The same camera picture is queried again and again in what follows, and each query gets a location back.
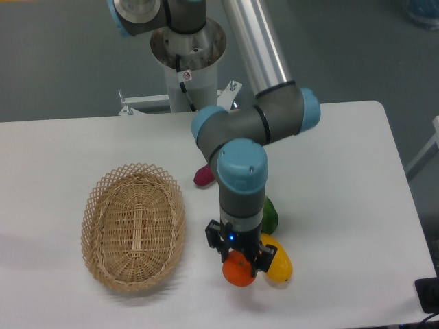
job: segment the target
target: blue object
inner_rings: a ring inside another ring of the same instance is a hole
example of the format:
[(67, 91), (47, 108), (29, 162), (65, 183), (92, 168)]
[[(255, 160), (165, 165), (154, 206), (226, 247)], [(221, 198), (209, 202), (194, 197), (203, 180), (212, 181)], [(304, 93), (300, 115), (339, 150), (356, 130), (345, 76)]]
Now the blue object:
[(191, 124), (192, 135), (197, 144), (198, 144), (198, 134), (200, 133), (201, 127), (204, 125), (206, 120), (211, 116), (213, 116), (215, 113), (223, 112), (223, 111), (227, 112), (221, 106), (214, 106), (214, 105), (206, 106), (205, 108), (202, 108), (200, 111), (198, 111), (195, 118), (193, 118)]
[(299, 132), (304, 132), (317, 126), (320, 121), (320, 104), (311, 89), (301, 88), (303, 96), (303, 120)]
[(425, 29), (439, 29), (439, 0), (405, 0), (409, 17)]
[(253, 194), (265, 186), (268, 160), (263, 147), (247, 138), (237, 138), (223, 146), (217, 161), (218, 176), (229, 190)]
[(112, 19), (115, 22), (116, 27), (117, 27), (119, 33), (121, 34), (121, 36), (123, 36), (124, 38), (127, 36), (130, 36), (128, 31), (123, 27), (121, 21), (119, 20), (119, 17), (117, 16), (113, 0), (107, 0), (107, 5), (108, 5), (108, 8), (110, 9)]

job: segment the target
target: silver metal tube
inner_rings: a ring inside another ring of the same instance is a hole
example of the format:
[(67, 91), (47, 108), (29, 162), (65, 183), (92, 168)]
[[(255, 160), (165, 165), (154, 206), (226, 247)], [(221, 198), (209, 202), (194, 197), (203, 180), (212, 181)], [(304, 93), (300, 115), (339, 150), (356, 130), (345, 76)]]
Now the silver metal tube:
[(114, 4), (124, 19), (136, 24), (151, 21), (160, 9), (160, 0), (114, 0)]
[(222, 0), (255, 95), (293, 80), (264, 0)]

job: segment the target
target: light blue joint cap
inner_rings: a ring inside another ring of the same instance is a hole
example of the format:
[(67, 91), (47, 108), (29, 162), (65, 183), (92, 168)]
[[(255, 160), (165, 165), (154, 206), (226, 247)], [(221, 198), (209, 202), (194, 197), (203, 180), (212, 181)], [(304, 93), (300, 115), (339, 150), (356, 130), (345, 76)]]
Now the light blue joint cap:
[(111, 13), (112, 19), (115, 22), (117, 30), (119, 31), (121, 36), (123, 36), (124, 38), (127, 37), (127, 36), (130, 36), (128, 31), (123, 27), (121, 21), (119, 20), (119, 17), (117, 16), (113, 0), (107, 0), (107, 5), (108, 5), (108, 8), (110, 9), (110, 13)]
[(301, 88), (303, 95), (303, 121), (299, 132), (304, 132), (317, 126), (320, 121), (320, 104), (311, 89)]
[(223, 111), (227, 112), (221, 106), (214, 106), (214, 105), (206, 106), (205, 108), (202, 108), (200, 111), (198, 111), (195, 118), (193, 118), (191, 124), (192, 135), (197, 144), (198, 144), (198, 134), (200, 133), (201, 127), (204, 125), (206, 120), (211, 116), (213, 116), (215, 113), (223, 112)]
[(253, 194), (265, 186), (268, 160), (263, 147), (247, 138), (226, 143), (219, 151), (218, 176), (222, 183), (237, 194)]

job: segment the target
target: orange fruit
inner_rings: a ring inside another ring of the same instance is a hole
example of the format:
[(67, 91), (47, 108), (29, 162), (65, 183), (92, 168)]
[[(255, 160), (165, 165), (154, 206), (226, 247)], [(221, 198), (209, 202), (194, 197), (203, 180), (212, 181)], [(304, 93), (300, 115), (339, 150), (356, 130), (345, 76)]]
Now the orange fruit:
[(252, 265), (246, 257), (236, 250), (232, 250), (222, 265), (222, 273), (227, 281), (238, 287), (245, 287), (254, 281)]

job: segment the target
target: wicker basket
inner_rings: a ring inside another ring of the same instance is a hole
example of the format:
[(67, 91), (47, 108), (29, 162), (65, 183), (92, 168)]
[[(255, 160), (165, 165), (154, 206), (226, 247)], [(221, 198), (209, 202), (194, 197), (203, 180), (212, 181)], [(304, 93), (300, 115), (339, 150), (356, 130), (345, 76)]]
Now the wicker basket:
[(154, 165), (107, 173), (93, 189), (82, 223), (82, 255), (94, 278), (116, 291), (139, 291), (166, 278), (185, 239), (177, 182)]

